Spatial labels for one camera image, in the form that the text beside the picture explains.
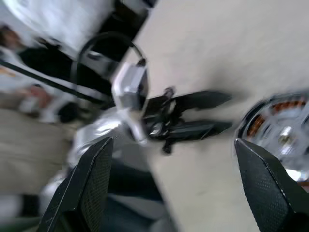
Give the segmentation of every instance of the person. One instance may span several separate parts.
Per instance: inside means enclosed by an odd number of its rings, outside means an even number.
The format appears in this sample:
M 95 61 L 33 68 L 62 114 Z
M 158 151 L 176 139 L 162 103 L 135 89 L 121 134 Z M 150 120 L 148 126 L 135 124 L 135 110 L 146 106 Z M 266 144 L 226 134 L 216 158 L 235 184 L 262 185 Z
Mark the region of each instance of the person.
M 0 27 L 0 46 L 15 52 L 26 66 L 48 76 L 71 82 L 72 59 L 59 50 L 60 45 L 50 44 L 43 39 L 37 41 L 38 46 L 27 47 L 8 25 Z M 95 89 L 107 96 L 112 95 L 110 82 L 89 67 L 80 64 L 78 74 L 78 85 Z
M 3 0 L 0 5 L 4 18 L 13 14 L 40 37 L 60 41 L 71 54 L 111 16 L 115 0 Z

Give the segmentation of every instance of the beige pants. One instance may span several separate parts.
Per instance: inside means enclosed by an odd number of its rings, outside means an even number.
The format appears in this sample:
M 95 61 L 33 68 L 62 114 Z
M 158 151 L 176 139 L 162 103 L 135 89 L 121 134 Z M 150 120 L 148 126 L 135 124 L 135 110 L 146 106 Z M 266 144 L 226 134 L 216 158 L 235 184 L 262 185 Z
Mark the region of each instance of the beige pants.
M 63 130 L 7 109 L 0 125 L 0 194 L 39 193 L 66 159 Z

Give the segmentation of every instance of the black clothing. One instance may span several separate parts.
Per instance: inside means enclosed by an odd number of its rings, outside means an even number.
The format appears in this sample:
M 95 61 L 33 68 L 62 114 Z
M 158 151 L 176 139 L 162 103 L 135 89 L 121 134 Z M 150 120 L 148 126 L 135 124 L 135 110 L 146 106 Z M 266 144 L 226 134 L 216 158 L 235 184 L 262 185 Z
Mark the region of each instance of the black clothing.
M 108 193 L 163 202 L 150 172 L 143 172 L 112 160 Z
M 59 46 L 45 44 L 45 47 L 31 47 L 18 53 L 28 67 L 48 76 L 70 81 L 72 60 L 59 51 Z M 78 69 L 78 85 L 95 89 L 105 95 L 112 96 L 112 86 L 109 81 L 101 78 L 89 67 L 80 64 Z

